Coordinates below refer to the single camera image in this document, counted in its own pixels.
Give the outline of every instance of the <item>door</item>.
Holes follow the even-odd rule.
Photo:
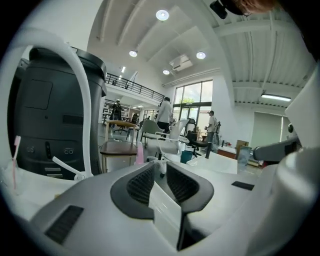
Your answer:
[[[194,107],[194,106],[183,107],[180,111],[179,120],[186,120],[188,118],[192,118],[197,123],[198,112],[199,112],[198,106],[196,106],[196,107]]]

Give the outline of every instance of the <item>ceiling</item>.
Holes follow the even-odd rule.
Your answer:
[[[290,102],[261,94],[294,99],[316,66],[291,18],[277,9],[249,17],[229,13],[222,20],[209,8],[212,1],[104,0],[90,40],[105,44],[106,51],[110,44],[124,55],[137,51],[162,84],[221,68],[235,105],[286,108]],[[167,10],[169,19],[157,20],[158,10]],[[205,59],[196,58],[199,51]],[[170,62],[181,55],[192,66],[172,71]]]

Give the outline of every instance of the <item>ceiling beam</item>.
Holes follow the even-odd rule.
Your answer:
[[[261,90],[263,82],[233,82],[235,89],[257,89]],[[279,93],[300,93],[302,88],[285,85],[281,83],[266,82],[264,90],[270,90]]]
[[[298,27],[290,22],[274,20],[273,28],[279,32],[293,32],[300,34]],[[214,28],[214,32],[218,37],[225,37],[236,33],[252,32],[252,31],[266,31],[270,30],[270,20],[245,20],[237,23],[230,23]]]
[[[103,19],[102,19],[102,24],[101,24],[101,30],[100,30],[100,42],[103,42],[105,39],[105,31],[106,31],[106,27],[107,27],[107,23],[108,23],[108,19],[110,16],[110,12],[111,12],[111,8],[112,8],[112,4],[114,3],[114,0],[108,0],[108,2],[106,3],[106,6],[104,8],[104,14],[103,14]]]
[[[136,5],[134,6],[132,12],[130,13],[130,16],[128,17],[128,19],[125,22],[125,25],[121,31],[121,34],[119,36],[119,40],[117,42],[117,45],[121,45],[122,41],[125,38],[126,33],[128,32],[128,29],[132,23],[132,21],[134,20],[134,18],[137,16],[139,9],[145,4],[146,0],[139,0]]]
[[[278,110],[278,111],[284,111],[286,110],[286,107],[279,105],[273,106],[273,105],[266,105],[262,103],[246,103],[246,102],[235,102],[235,106],[239,107],[246,107],[246,108],[263,108],[268,110]]]
[[[160,49],[156,50],[154,52],[153,55],[151,55],[147,60],[146,62],[149,62],[154,56],[156,56],[157,54],[159,54],[164,48],[166,48],[167,46],[169,46],[172,42],[174,42],[176,39],[178,39],[180,36],[182,36],[184,33],[187,33],[189,32],[190,30],[194,29],[196,26],[192,26],[190,28],[187,28],[185,31],[183,31],[182,33],[180,34],[176,34],[174,38],[172,38],[171,40],[169,40],[168,42],[166,42],[163,46],[161,46]]]
[[[263,84],[261,86],[261,93],[263,93],[264,88],[265,88],[266,83],[267,83],[267,80],[270,77],[271,69],[272,69],[272,66],[274,64],[275,53],[276,53],[276,45],[277,45],[277,35],[276,35],[274,19],[273,19],[271,11],[269,11],[269,17],[270,17],[270,28],[271,28],[270,54],[269,54],[269,60],[268,60],[268,63],[267,63],[267,68],[266,68]]]
[[[192,23],[198,27],[210,48],[214,50],[215,57],[220,63],[220,69],[228,89],[230,104],[233,106],[235,104],[235,96],[230,67],[219,37],[212,29],[211,23],[209,22],[212,13],[203,1],[176,0],[175,2],[178,7],[192,20]]]

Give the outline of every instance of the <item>railing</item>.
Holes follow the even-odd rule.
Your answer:
[[[146,97],[154,99],[158,102],[162,102],[165,97],[164,95],[162,95],[154,90],[151,90],[147,87],[144,87],[138,83],[129,81],[125,78],[119,79],[119,76],[116,76],[114,74],[107,74],[107,76],[105,78],[105,83],[112,85],[112,86],[124,88],[128,91],[146,96]]]

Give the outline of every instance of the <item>recessed light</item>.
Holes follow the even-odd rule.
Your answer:
[[[196,57],[200,60],[203,60],[205,57],[206,57],[206,54],[203,52],[203,51],[199,51],[197,54],[196,54]]]
[[[272,99],[272,100],[279,100],[279,101],[285,101],[285,102],[291,101],[291,98],[289,98],[289,97],[283,97],[283,96],[272,95],[272,94],[265,94],[265,93],[263,93],[263,94],[261,95],[261,98]]]
[[[166,10],[158,10],[155,16],[160,21],[166,21],[169,18],[169,13]]]
[[[134,50],[131,50],[129,52],[129,54],[130,54],[131,57],[137,57],[137,55],[138,55],[138,53],[136,51],[134,51]]]

